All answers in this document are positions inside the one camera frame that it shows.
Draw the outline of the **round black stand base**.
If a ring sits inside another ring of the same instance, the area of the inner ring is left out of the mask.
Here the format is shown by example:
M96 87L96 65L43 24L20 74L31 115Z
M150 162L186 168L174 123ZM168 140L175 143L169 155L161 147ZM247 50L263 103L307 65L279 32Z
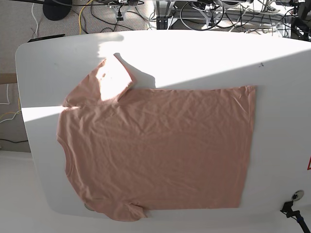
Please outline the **round black stand base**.
M45 0L43 5L43 15L51 21L64 19L71 11L71 0Z

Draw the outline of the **red warning triangle sticker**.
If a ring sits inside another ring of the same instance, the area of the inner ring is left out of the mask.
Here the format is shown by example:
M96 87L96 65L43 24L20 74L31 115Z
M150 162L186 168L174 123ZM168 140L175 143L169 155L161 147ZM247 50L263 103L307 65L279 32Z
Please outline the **red warning triangle sticker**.
M311 170L311 157L310 157L310 159L309 159L309 163L308 163L307 170Z

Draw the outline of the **salmon pink T-shirt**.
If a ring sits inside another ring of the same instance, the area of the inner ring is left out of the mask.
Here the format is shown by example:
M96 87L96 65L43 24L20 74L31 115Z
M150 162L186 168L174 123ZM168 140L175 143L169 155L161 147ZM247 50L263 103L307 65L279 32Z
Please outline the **salmon pink T-shirt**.
M237 208L256 88L135 89L111 56L65 98L57 141L83 203L116 221L147 210Z

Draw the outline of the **round metal table grommet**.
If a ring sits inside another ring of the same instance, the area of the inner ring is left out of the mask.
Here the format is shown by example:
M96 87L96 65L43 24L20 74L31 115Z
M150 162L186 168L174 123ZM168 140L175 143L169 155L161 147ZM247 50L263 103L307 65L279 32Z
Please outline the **round metal table grommet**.
M302 199L303 196L304 196L304 191L303 190L297 190L292 195L292 201L298 201L298 200Z

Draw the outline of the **aluminium frame rail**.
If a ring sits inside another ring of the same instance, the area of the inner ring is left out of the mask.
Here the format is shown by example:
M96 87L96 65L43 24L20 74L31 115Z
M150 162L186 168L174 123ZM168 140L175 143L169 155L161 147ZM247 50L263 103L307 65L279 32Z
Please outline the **aluminium frame rail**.
M275 0L154 0L156 28L168 29L176 21L194 31L245 30L246 26L275 29L291 16Z

